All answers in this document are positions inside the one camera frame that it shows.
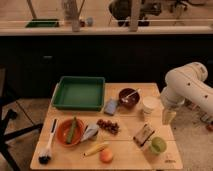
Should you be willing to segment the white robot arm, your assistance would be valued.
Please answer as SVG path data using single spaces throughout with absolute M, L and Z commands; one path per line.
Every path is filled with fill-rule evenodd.
M 163 125 L 171 123 L 176 111 L 186 99 L 213 116 L 213 88 L 204 83 L 207 77 L 208 71 L 200 62 L 174 68 L 166 74 L 166 86 L 160 93 L 160 100 L 164 106 Z

